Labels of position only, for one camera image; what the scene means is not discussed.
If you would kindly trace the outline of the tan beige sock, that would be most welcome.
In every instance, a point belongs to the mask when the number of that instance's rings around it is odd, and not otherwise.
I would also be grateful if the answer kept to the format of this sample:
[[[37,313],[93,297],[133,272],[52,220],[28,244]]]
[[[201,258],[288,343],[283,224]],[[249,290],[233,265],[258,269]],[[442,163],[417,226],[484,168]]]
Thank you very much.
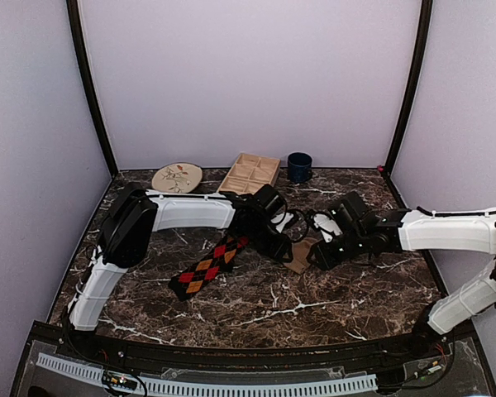
[[[292,244],[292,260],[284,263],[284,266],[292,272],[302,275],[310,266],[308,255],[312,246],[317,242],[313,237],[305,237],[300,242]]]

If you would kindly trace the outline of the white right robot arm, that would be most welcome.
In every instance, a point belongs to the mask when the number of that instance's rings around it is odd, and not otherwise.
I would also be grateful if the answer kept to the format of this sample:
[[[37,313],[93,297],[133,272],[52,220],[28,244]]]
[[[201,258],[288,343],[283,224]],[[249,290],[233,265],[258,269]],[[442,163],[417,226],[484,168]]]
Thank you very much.
[[[321,270],[361,255],[403,251],[474,251],[493,257],[472,280],[422,311],[405,342],[414,359],[434,349],[437,338],[496,304],[496,207],[464,212],[402,208],[380,216],[352,191],[326,212],[311,211],[308,221],[322,234],[308,261]]]

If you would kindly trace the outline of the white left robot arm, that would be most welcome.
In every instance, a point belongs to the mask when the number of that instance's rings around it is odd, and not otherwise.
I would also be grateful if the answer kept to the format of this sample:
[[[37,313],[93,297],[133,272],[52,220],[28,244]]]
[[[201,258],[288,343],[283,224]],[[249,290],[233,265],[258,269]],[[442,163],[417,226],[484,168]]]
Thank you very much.
[[[99,355],[99,340],[88,332],[96,329],[121,277],[145,259],[153,233],[191,227],[227,233],[210,258],[175,276],[174,291],[186,300],[230,268],[235,254],[245,246],[278,263],[291,262],[293,243],[283,230],[292,218],[284,198],[268,184],[253,194],[162,194],[129,183],[105,215],[88,267],[67,306],[63,321],[73,329],[69,349],[83,361]]]

